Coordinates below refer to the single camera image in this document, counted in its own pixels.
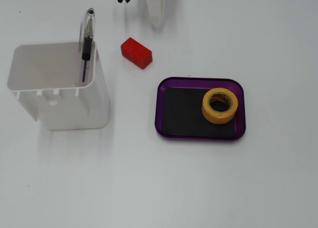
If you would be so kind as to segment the white moving gripper jaw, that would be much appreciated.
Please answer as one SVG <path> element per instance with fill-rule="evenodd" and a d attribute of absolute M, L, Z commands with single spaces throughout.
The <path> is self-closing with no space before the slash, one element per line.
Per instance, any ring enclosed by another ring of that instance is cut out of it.
<path fill-rule="evenodd" d="M 138 0 L 138 9 L 147 15 L 154 29 L 161 29 L 164 22 L 165 0 Z"/>

